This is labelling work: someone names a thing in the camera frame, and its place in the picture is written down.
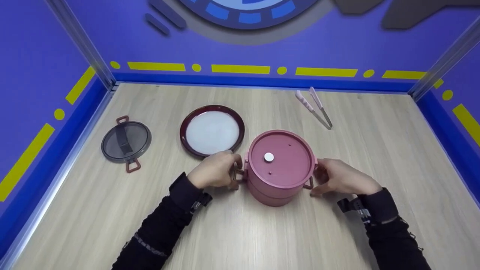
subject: pink tongs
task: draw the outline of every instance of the pink tongs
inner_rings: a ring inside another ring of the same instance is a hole
[[[332,122],[330,121],[330,118],[325,112],[324,106],[322,105],[322,102],[320,101],[320,99],[317,96],[317,93],[315,92],[315,88],[310,87],[309,93],[312,96],[315,103],[317,104],[320,111],[322,112],[322,114],[324,115],[328,124],[325,123],[325,121],[320,117],[320,115],[318,115],[318,113],[313,109],[310,103],[308,103],[307,99],[301,94],[300,90],[297,90],[297,92],[295,93],[295,96],[308,109],[308,111],[310,111],[315,116],[315,118],[318,121],[320,121],[320,123],[322,123],[322,125],[324,125],[328,130],[332,129],[333,127]]]

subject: wood-grain surface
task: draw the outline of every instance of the wood-grain surface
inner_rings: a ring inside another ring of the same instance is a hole
[[[412,99],[319,96],[331,131],[293,91],[121,84],[14,269],[110,269],[172,181],[198,164],[182,149],[179,127],[189,112],[208,104],[231,107],[244,119],[242,156],[264,131],[295,132],[318,157],[342,159],[388,187],[433,269],[479,269],[480,211]],[[104,134],[125,114],[153,135],[142,168],[131,174],[100,151]],[[336,207],[341,195],[311,198],[302,190],[290,204],[272,208],[244,185],[211,194],[213,202],[184,230],[165,269],[378,268],[357,214]]]

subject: blue baseboard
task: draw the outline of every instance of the blue baseboard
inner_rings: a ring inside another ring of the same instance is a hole
[[[480,157],[431,91],[425,94],[417,105],[472,195],[480,201]]]
[[[205,75],[168,75],[168,74],[140,74],[140,73],[113,73],[118,81],[164,83],[164,84],[197,84],[217,86],[260,86],[260,87],[289,87],[336,89],[353,91],[380,91],[407,93],[414,82],[361,82],[319,79],[286,79],[286,78],[259,78],[259,77],[232,77],[232,76],[205,76]]]
[[[0,217],[0,258],[6,254],[50,186],[106,92],[101,81],[96,79],[13,202]]]

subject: hand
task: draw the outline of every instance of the hand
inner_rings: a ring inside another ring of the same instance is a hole
[[[328,182],[312,189],[311,196],[337,191],[357,195],[371,195],[382,190],[382,186],[370,176],[360,172],[341,160],[318,159],[315,177],[326,176]]]
[[[232,151],[222,151],[205,158],[187,178],[199,189],[208,186],[228,186],[230,189],[237,190],[239,184],[230,177],[230,169],[237,164],[238,168],[242,167],[242,159],[239,154],[233,154]]]

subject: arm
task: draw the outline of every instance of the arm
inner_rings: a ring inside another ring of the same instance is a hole
[[[216,153],[202,161],[188,176],[182,173],[170,186],[170,195],[142,222],[142,226],[123,247],[113,270],[160,270],[180,238],[193,212],[208,204],[211,197],[203,193],[207,186],[238,189],[229,170],[241,157],[232,151]]]
[[[408,232],[408,224],[399,217],[390,192],[383,188],[372,195],[359,195],[359,199],[370,214],[365,228],[379,268],[429,270],[422,249]]]
[[[318,164],[315,176],[324,184],[315,187],[311,196],[331,191],[358,195],[358,199],[351,202],[338,203],[342,211],[357,210],[362,215],[370,247],[381,270],[430,269],[386,188],[341,160],[319,159]]]
[[[170,187],[170,196],[162,199],[125,244],[112,269],[161,269],[172,254],[183,228],[192,221],[190,209],[201,193],[202,190],[182,173]]]

